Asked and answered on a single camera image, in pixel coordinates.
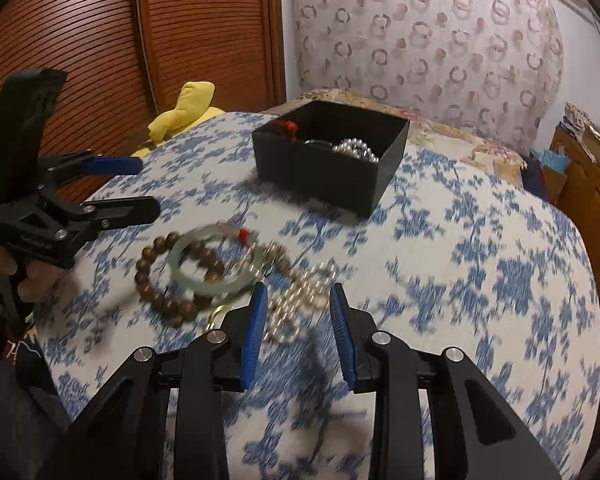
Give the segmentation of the left hand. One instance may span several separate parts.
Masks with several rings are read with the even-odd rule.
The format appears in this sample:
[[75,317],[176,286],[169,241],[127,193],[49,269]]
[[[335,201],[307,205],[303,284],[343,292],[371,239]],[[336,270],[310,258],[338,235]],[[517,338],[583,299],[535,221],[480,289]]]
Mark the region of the left hand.
[[[17,265],[9,252],[0,245],[0,273],[8,276],[17,272]],[[26,277],[18,285],[18,296],[24,302],[38,302],[52,291],[65,270],[45,262],[32,261],[27,264]]]

